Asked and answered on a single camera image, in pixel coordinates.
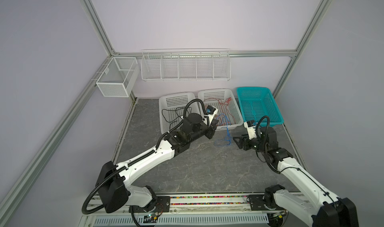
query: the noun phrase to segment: teal plastic basket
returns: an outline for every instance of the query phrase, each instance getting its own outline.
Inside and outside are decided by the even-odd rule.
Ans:
[[[240,87],[237,88],[237,96],[244,122],[254,120],[256,125],[264,115],[268,115],[271,127],[284,123],[271,90],[268,88]],[[263,119],[260,125],[266,126],[266,119]]]

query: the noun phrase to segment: black motor joint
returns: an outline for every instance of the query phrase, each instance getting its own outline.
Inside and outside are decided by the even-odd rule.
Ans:
[[[215,110],[216,109],[210,105],[207,108],[207,112],[209,111],[209,113],[212,113]],[[168,140],[168,142],[172,145],[172,149],[175,150],[175,156],[177,156],[179,153],[189,149],[191,142],[202,136],[212,139],[215,134],[217,124],[218,120],[212,119],[209,126],[207,126],[200,114],[191,113],[188,117],[183,119],[183,125],[181,128],[177,131],[169,133],[164,140]]]

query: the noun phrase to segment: white vent grille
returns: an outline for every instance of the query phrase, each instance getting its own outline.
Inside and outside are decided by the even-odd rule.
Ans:
[[[229,80],[229,51],[195,54],[145,54],[141,60],[142,79],[162,80]]]
[[[139,215],[136,220],[143,224],[143,216]],[[164,214],[159,217],[156,225],[224,225],[224,224],[262,224],[269,223],[267,214],[244,213],[244,214]],[[133,226],[132,217],[128,216],[98,216],[94,227],[97,226]]]

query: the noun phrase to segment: white plastic basket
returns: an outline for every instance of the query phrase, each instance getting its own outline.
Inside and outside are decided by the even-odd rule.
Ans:
[[[195,99],[195,95],[192,92],[171,94],[163,96],[159,99],[159,112],[160,112],[160,129],[161,133],[165,133],[170,128],[175,127],[180,121],[179,116],[183,115],[184,107],[189,101]],[[200,114],[200,108],[198,103],[192,103],[187,111],[189,113]]]
[[[228,117],[228,129],[234,129],[237,126],[243,125],[243,117],[230,89],[204,90],[200,91],[197,96],[203,100],[205,107],[212,105],[218,110],[215,118],[220,114],[225,114]],[[226,126],[225,117],[220,116],[217,130],[226,130]]]
[[[135,57],[112,57],[96,84],[105,97],[129,97],[139,72]]]

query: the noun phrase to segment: black cable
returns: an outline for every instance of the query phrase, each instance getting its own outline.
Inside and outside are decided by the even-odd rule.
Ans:
[[[281,174],[281,172],[279,172],[278,170],[276,170],[270,163],[266,163],[268,165],[268,167],[273,171],[275,172],[276,174]]]
[[[164,112],[163,112],[164,110],[166,110],[166,111],[174,111],[174,112],[176,113],[177,117],[176,117],[175,119],[173,119],[172,121],[168,121],[167,118],[164,116]],[[177,121],[178,118],[182,119],[181,116],[177,113],[179,110],[184,110],[184,107],[177,107],[175,110],[168,110],[168,109],[162,109],[162,110],[161,110],[161,115],[163,115],[164,120],[165,120],[167,123],[170,123],[170,124],[169,124],[169,129],[171,129],[172,124],[173,124],[175,121]],[[187,109],[187,112],[188,112],[188,114],[192,113],[192,108],[189,107],[189,109]]]
[[[154,150],[149,151],[148,153],[144,154],[143,156],[138,157],[137,159],[133,160],[132,162],[129,162],[128,167],[131,167],[132,165],[136,164],[137,162],[145,159],[146,157],[150,156],[151,154],[155,153]]]
[[[263,117],[259,120],[259,122],[257,122],[257,124],[256,124],[255,131],[256,131],[256,137],[257,137],[258,139],[260,139],[260,136],[259,136],[259,131],[258,131],[257,129],[259,128],[260,124],[262,123],[263,119],[265,119],[265,118],[266,118],[266,115],[263,116]]]
[[[90,209],[90,210],[87,210],[87,206],[89,204],[89,202],[91,201],[91,199],[93,198],[93,196],[97,193],[97,191],[99,191],[99,189],[105,185],[111,178],[113,178],[114,176],[118,175],[118,173],[122,172],[123,170],[126,170],[127,167],[123,166],[121,168],[119,168],[117,171],[111,173],[110,175],[108,175],[106,178],[104,178],[104,180],[102,182],[100,182],[93,190],[92,192],[88,195],[88,197],[85,199],[84,203],[83,203],[83,206],[81,208],[81,212],[83,214],[92,214],[102,208],[104,208],[104,205],[99,205],[98,207],[95,207],[93,209]]]
[[[129,210],[131,211],[132,220],[133,220],[133,222],[135,223],[135,225],[136,225],[137,227],[144,227],[144,226],[140,225],[140,224],[137,222],[137,220],[136,220],[136,218],[135,218],[135,215],[134,215],[134,212],[133,212],[133,207],[132,207],[132,205],[129,206]],[[145,227],[154,227],[154,225],[146,225]]]
[[[175,131],[178,127],[181,126],[182,123],[183,123],[183,120],[181,120],[175,127],[173,127],[172,129],[170,129],[169,132],[173,132],[173,131]],[[162,140],[165,136],[167,136],[167,134],[169,134],[169,133],[168,133],[168,132],[163,133],[163,134],[160,136],[160,138],[157,140],[157,143],[156,143],[156,150],[159,148],[161,140]]]
[[[269,120],[269,117],[267,115],[265,115],[259,120],[259,122],[261,122],[263,119],[266,119],[266,127],[265,127],[265,134],[264,134],[262,146],[264,146],[264,153],[268,154],[268,148],[267,148],[265,142],[266,142],[266,138],[268,137],[268,128],[269,128],[270,120]]]
[[[288,211],[288,213],[285,211],[285,213],[286,213],[285,220],[283,221],[283,224],[282,224],[280,227],[283,227],[283,225],[285,224],[285,222],[287,222],[288,215],[289,215],[289,211]]]
[[[186,118],[188,107],[189,107],[192,103],[194,103],[194,102],[199,102],[199,103],[201,104],[201,108],[203,109],[203,114],[204,114],[205,116],[208,115],[208,114],[207,114],[207,111],[206,111],[206,109],[205,109],[205,106],[204,106],[204,102],[203,102],[201,99],[193,99],[193,100],[189,101],[188,104],[185,106],[185,108],[184,108],[184,113],[183,113],[183,119]],[[207,118],[207,126],[209,127],[209,118]]]
[[[261,158],[259,157],[259,153],[256,151],[256,156],[259,158],[259,160],[263,163],[266,163],[266,161],[262,161]]]
[[[300,168],[297,168],[297,167],[286,167],[286,168],[283,168],[279,173],[281,173],[281,172],[283,172],[284,170],[286,170],[286,169],[297,169],[297,171],[300,171],[301,173],[303,173],[303,174],[305,174],[305,176],[307,177],[307,178],[309,178],[312,182],[314,182],[314,184],[315,185],[317,185],[317,187],[319,187],[319,189],[321,189],[321,191],[323,191],[324,192],[324,196],[328,196],[330,199],[331,199],[331,201],[332,201],[332,203],[334,204],[334,207],[336,208],[336,204],[335,204],[335,202],[334,202],[334,200],[332,199],[332,197],[331,196],[329,196],[329,192],[325,192],[324,190],[323,190],[323,188],[321,188],[311,177],[309,177],[304,171],[302,171]]]

